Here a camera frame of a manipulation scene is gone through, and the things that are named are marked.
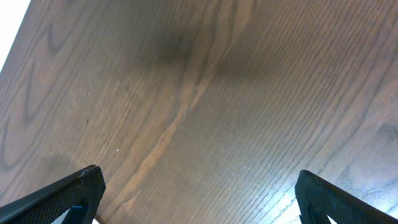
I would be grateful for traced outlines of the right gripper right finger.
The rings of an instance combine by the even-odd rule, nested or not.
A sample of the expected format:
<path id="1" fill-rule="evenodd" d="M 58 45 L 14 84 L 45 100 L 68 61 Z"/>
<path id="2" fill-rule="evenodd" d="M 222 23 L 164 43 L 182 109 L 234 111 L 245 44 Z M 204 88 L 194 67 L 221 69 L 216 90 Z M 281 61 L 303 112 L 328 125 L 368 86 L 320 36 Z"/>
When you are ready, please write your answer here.
<path id="1" fill-rule="evenodd" d="M 332 220 L 345 224 L 397 223 L 396 218 L 308 170 L 299 173 L 295 197 L 302 224 L 330 224 Z"/>

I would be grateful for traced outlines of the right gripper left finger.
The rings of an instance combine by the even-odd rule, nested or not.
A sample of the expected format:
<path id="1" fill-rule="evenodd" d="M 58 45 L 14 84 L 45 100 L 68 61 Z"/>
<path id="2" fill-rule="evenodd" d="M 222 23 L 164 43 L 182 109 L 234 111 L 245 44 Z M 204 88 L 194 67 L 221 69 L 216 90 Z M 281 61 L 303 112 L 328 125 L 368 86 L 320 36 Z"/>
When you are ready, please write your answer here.
<path id="1" fill-rule="evenodd" d="M 90 224 L 105 190 L 101 168 L 90 165 L 2 206 L 1 223 Z"/>

